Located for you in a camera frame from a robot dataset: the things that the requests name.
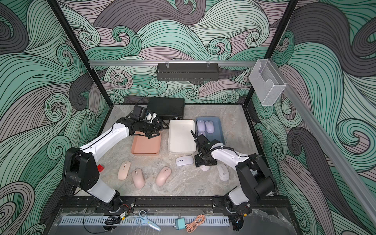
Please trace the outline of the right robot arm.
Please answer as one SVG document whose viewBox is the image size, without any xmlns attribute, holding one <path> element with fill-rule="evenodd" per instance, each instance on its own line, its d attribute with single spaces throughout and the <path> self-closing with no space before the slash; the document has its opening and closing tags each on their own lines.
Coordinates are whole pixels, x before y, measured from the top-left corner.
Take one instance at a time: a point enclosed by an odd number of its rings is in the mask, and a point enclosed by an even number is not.
<svg viewBox="0 0 376 235">
<path fill-rule="evenodd" d="M 194 156 L 196 167 L 205 169 L 222 162 L 237 173 L 240 186 L 224 196 L 224 205 L 229 212 L 236 213 L 244 203 L 256 204 L 276 189 L 277 182 L 261 155 L 242 154 L 218 140 L 209 141 L 193 131 L 191 134 L 198 148 Z"/>
</svg>

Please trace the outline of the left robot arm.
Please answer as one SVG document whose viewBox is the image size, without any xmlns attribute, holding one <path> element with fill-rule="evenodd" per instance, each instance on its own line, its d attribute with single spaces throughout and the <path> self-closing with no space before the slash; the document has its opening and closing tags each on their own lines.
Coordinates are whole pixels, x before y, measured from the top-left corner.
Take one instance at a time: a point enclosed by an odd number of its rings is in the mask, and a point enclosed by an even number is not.
<svg viewBox="0 0 376 235">
<path fill-rule="evenodd" d="M 159 136 L 161 130 L 168 128 L 168 124 L 160 118 L 145 121 L 122 117 L 93 141 L 66 151 L 63 179 L 96 197 L 110 213 L 116 213 L 122 205 L 120 193 L 100 178 L 98 161 L 121 140 L 134 136 L 137 132 L 141 133 L 140 136 L 152 139 Z"/>
</svg>

